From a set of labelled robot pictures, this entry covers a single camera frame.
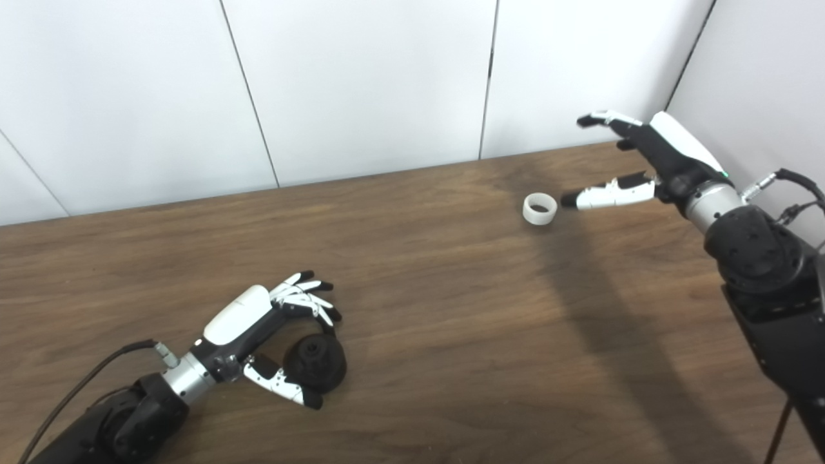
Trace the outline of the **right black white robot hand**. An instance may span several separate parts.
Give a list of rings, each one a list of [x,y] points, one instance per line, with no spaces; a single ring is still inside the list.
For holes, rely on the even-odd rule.
[[[593,111],[577,119],[581,128],[604,126],[619,136],[621,151],[637,151],[649,163],[645,171],[562,194],[560,204],[569,209],[612,208],[648,202],[654,198],[684,208],[705,183],[730,187],[733,183],[716,158],[695,136],[665,111],[643,122],[613,110]]]

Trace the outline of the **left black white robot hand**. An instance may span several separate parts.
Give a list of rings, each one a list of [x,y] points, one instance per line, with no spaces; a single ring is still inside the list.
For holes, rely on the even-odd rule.
[[[204,326],[188,354],[216,383],[235,382],[244,376],[277,396],[321,409],[322,396],[315,388],[255,351],[294,319],[312,319],[322,334],[333,336],[334,324],[342,315],[316,295],[333,288],[332,283],[315,279],[313,271],[299,271],[273,289],[252,285]]]

